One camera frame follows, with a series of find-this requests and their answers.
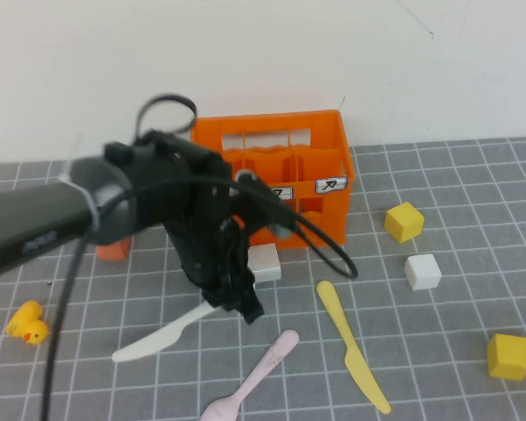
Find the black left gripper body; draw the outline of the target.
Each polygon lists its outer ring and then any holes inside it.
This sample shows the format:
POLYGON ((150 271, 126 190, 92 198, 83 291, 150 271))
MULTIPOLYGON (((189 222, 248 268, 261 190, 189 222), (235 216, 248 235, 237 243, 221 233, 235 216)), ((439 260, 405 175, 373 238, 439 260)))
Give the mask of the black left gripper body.
POLYGON ((181 260, 188 279, 202 288, 233 287, 233 307, 243 287, 254 287, 254 275, 248 268, 251 225, 245 227, 234 217, 213 220, 196 211, 184 211, 164 223, 167 234, 181 260))

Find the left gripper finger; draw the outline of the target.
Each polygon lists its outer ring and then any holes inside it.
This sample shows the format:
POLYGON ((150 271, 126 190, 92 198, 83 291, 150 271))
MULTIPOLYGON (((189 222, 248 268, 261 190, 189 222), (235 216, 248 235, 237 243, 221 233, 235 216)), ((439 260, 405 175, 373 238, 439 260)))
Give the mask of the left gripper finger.
POLYGON ((259 317, 265 314, 263 306, 252 285, 243 287, 239 291, 239 299, 235 310, 248 325, 252 325, 259 317))
POLYGON ((202 288, 202 295, 213 308, 222 308, 227 312, 233 311, 233 287, 217 285, 202 288))

